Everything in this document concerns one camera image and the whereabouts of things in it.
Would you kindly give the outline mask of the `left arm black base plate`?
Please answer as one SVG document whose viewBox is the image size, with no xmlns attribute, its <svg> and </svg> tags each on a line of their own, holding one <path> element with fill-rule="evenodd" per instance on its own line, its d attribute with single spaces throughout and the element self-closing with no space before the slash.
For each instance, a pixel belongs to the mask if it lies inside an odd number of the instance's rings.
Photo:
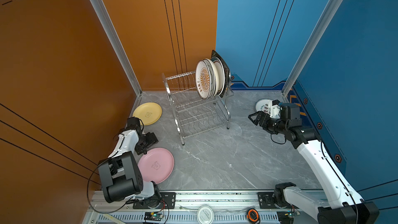
<svg viewBox="0 0 398 224">
<path fill-rule="evenodd" d="M 160 196 L 154 196 L 150 199 L 135 202 L 134 209 L 161 209 L 165 205 L 166 210 L 175 208 L 176 192 L 160 192 Z"/>
</svg>

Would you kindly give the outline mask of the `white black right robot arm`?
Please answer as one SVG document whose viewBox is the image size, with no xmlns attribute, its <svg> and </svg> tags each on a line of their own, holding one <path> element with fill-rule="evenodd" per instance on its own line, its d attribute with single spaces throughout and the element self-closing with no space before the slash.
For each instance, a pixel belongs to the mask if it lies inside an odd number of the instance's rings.
<svg viewBox="0 0 398 224">
<path fill-rule="evenodd" d="M 379 217 L 374 202 L 365 201 L 351 186 L 330 158 L 317 131 L 302 124 L 300 108 L 294 103 L 271 102 L 269 112 L 248 116 L 270 135 L 282 134 L 305 159 L 320 182 L 326 200 L 318 200 L 296 184 L 281 183 L 274 189 L 273 201 L 278 208 L 304 211 L 320 224 L 373 224 Z"/>
</svg>

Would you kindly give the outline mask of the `white plate green quatrefoil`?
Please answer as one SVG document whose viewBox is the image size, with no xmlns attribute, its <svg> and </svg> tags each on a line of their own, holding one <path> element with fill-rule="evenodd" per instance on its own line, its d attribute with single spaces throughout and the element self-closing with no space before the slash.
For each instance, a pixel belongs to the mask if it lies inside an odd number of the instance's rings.
<svg viewBox="0 0 398 224">
<path fill-rule="evenodd" d="M 208 93 L 208 99 L 214 96 L 214 91 L 215 91 L 215 79 L 214 79 L 214 73 L 212 70 L 212 67 L 210 65 L 210 60 L 205 59 L 204 62 L 206 63 L 207 70 L 208 70 L 208 75 L 209 75 L 209 93 Z"/>
</svg>

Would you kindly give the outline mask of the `white plate orange sunburst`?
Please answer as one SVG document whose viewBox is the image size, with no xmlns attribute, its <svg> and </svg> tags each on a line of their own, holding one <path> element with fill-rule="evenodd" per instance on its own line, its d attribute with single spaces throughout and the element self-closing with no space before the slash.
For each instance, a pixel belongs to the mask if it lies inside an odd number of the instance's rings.
<svg viewBox="0 0 398 224">
<path fill-rule="evenodd" d="M 195 71 L 195 82 L 197 91 L 202 99 L 209 97 L 211 89 L 210 79 L 210 72 L 206 62 L 203 60 L 199 61 Z"/>
</svg>

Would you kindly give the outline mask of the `steel wire dish rack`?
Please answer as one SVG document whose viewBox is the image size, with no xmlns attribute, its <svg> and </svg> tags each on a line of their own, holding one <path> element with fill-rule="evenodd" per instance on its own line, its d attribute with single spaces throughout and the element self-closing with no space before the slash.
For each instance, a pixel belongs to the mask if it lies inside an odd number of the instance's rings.
<svg viewBox="0 0 398 224">
<path fill-rule="evenodd" d="M 230 128 L 228 99 L 234 95 L 230 86 L 223 97 L 202 99 L 195 86 L 194 71 L 170 77 L 162 74 L 162 79 L 182 145 L 191 136 L 222 126 Z"/>
</svg>

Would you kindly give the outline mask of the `cream round plate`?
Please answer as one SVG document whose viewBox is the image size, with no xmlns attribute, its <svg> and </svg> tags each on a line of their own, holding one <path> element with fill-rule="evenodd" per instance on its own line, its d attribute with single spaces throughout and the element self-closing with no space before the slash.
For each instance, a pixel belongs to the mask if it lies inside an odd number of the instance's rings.
<svg viewBox="0 0 398 224">
<path fill-rule="evenodd" d="M 215 79 L 215 91 L 214 91 L 214 96 L 217 95 L 220 87 L 220 79 L 219 79 L 219 73 L 216 64 L 212 60 L 210 60 L 210 65 L 212 67 L 213 73 L 214 73 L 214 79 Z"/>
</svg>

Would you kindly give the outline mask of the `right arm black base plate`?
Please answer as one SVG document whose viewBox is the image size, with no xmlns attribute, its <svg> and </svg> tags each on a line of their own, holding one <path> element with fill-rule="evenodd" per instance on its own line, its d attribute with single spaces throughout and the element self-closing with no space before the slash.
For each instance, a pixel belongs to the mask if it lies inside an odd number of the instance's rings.
<svg viewBox="0 0 398 224">
<path fill-rule="evenodd" d="M 261 209 L 293 209 L 295 205 L 289 204 L 283 195 L 274 192 L 258 192 L 258 201 Z"/>
</svg>

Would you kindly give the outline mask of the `white plate green red rim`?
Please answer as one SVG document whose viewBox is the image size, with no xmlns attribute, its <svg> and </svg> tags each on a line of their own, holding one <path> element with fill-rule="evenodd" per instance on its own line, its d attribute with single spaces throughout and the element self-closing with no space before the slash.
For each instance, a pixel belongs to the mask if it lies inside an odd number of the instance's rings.
<svg viewBox="0 0 398 224">
<path fill-rule="evenodd" d="M 224 73 L 224 67 L 220 61 L 219 58 L 213 57 L 212 61 L 214 65 L 216 66 L 217 72 L 218 72 L 218 91 L 217 95 L 221 95 L 223 89 L 224 89 L 224 83 L 225 83 L 225 73 Z"/>
</svg>

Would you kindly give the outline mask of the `black floral square plate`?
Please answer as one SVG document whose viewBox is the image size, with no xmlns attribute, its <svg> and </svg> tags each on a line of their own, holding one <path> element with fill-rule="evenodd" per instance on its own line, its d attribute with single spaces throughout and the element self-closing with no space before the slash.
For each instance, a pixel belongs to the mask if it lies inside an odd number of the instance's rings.
<svg viewBox="0 0 398 224">
<path fill-rule="evenodd" d="M 215 50 L 213 50 L 211 52 L 211 60 L 212 60 L 213 57 L 219 58 L 221 63 L 222 63 L 222 65 L 223 65 L 223 67 L 224 67 L 224 73 L 225 73 L 224 89 L 223 89 L 221 95 L 217 95 L 217 96 L 220 96 L 220 97 L 224 97 L 227 94 L 228 87 L 230 86 L 230 83 L 231 83 L 231 80 L 232 80 L 231 79 L 231 72 L 230 72 L 230 69 L 229 69 L 228 65 L 226 64 L 225 60 Z"/>
</svg>

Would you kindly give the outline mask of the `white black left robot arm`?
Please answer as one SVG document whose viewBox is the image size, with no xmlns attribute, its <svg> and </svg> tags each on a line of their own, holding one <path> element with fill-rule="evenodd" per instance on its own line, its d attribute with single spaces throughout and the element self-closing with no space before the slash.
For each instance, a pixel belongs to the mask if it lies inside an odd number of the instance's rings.
<svg viewBox="0 0 398 224">
<path fill-rule="evenodd" d="M 154 181 L 145 181 L 134 154 L 147 154 L 158 142 L 154 133 L 143 133 L 144 124 L 137 117 L 127 120 L 118 134 L 118 142 L 107 159 L 98 165 L 102 191 L 108 203 L 127 200 L 148 208 L 158 207 L 161 194 Z"/>
</svg>

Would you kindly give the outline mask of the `pink round plate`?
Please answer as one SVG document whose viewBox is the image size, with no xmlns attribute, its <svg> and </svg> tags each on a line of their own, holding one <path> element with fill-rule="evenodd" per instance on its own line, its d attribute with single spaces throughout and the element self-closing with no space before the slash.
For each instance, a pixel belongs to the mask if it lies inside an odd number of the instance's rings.
<svg viewBox="0 0 398 224">
<path fill-rule="evenodd" d="M 154 148 L 140 158 L 138 167 L 144 181 L 154 181 L 159 184 L 172 174 L 174 157 L 165 148 Z"/>
</svg>

